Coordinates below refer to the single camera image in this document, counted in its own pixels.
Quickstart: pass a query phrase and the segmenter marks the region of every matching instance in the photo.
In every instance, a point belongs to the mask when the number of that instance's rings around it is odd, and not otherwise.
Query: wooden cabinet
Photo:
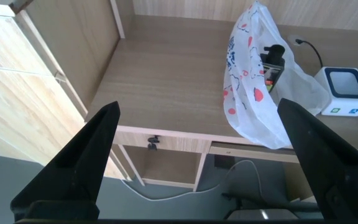
[[[0,156],[48,164],[83,127],[118,40],[108,0],[0,1]],[[120,153],[105,176],[131,180]]]

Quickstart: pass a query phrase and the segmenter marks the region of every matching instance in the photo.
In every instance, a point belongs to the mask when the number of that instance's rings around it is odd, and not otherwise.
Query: blue sticker
[[[229,41],[229,45],[227,46],[227,57],[226,57],[226,63],[227,63],[227,67],[229,68],[229,71],[231,70],[232,65],[236,66],[235,58],[234,58],[235,52],[233,50],[234,50],[234,37],[231,37]]]
[[[351,109],[349,113],[357,113],[358,109]]]

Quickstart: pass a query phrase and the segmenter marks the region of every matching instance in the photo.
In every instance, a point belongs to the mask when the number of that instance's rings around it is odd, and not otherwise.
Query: desk surface
[[[118,101],[120,127],[202,134],[213,141],[249,144],[223,111],[223,75],[232,22],[136,16],[119,41],[87,119]],[[279,26],[315,44],[325,65],[358,68],[358,32]],[[314,52],[293,47],[306,73],[319,70]],[[358,148],[358,118],[319,116]]]

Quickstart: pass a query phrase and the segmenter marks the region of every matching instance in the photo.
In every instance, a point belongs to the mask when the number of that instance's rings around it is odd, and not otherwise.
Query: cabinet door
[[[0,156],[46,165],[82,126],[54,77],[0,70]]]

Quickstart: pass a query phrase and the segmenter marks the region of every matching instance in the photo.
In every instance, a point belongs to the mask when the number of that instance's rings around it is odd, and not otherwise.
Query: wooden shelf
[[[150,151],[134,146],[124,148],[144,183],[194,188],[199,154],[160,149]]]

